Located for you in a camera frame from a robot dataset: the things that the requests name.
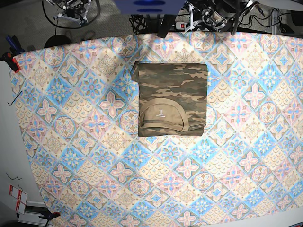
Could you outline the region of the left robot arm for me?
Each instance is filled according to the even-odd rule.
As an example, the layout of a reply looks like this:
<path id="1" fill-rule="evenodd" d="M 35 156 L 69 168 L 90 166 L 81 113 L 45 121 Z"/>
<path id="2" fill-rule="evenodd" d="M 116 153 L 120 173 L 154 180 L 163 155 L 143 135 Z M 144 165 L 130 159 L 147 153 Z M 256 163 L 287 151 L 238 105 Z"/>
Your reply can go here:
<path id="1" fill-rule="evenodd" d="M 255 0 L 202 0 L 198 4 L 203 22 L 211 31 L 224 32 L 234 26 L 234 20 L 249 13 Z"/>

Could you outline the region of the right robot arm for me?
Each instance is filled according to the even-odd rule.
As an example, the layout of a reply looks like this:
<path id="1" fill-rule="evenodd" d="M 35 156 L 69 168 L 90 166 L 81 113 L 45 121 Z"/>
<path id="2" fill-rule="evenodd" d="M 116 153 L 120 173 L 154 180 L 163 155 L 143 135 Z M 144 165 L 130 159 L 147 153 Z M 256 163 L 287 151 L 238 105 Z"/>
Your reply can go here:
<path id="1" fill-rule="evenodd" d="M 80 9 L 91 4 L 91 0 L 46 0 L 49 4 L 61 6 L 63 9 Z"/>

